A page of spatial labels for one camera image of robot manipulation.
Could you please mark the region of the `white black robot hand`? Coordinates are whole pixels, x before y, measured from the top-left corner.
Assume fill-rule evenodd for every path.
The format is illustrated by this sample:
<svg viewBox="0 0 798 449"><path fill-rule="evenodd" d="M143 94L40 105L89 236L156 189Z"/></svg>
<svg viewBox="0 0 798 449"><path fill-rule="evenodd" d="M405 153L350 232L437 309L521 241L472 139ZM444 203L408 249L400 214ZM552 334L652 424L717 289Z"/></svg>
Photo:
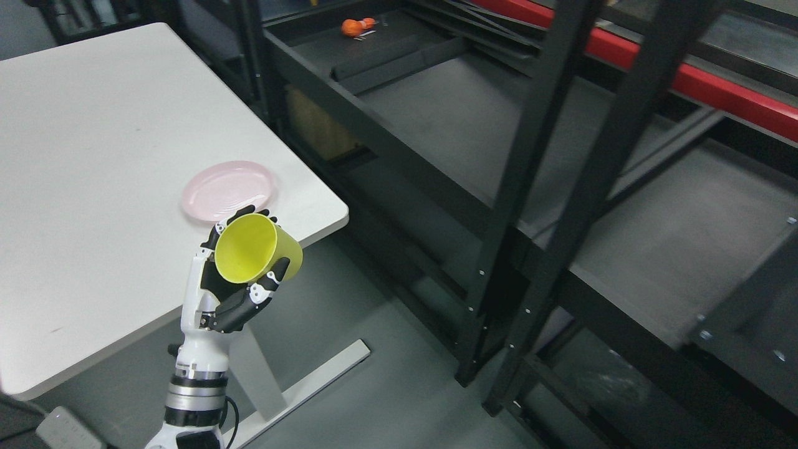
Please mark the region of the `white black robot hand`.
<svg viewBox="0 0 798 449"><path fill-rule="evenodd" d="M227 372L232 335L265 310L285 281L283 276L290 264L287 258L276 261L266 274L250 283L230 283L219 275L214 261L216 243L225 227L249 213L260 213L279 225L269 210L246 206L212 226L191 262L180 318L183 343L176 349L175 369Z"/></svg>

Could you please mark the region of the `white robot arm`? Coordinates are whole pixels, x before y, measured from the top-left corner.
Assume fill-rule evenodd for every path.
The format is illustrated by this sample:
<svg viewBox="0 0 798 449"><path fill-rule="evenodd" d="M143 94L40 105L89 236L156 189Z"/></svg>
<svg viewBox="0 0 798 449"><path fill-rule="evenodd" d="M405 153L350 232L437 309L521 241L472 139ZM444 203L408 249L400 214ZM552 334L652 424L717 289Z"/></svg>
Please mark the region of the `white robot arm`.
<svg viewBox="0 0 798 449"><path fill-rule="evenodd" d="M231 448L240 414L227 395L227 372L175 369L169 381L163 423L145 448ZM232 407L234 427L225 440L221 427Z"/></svg>

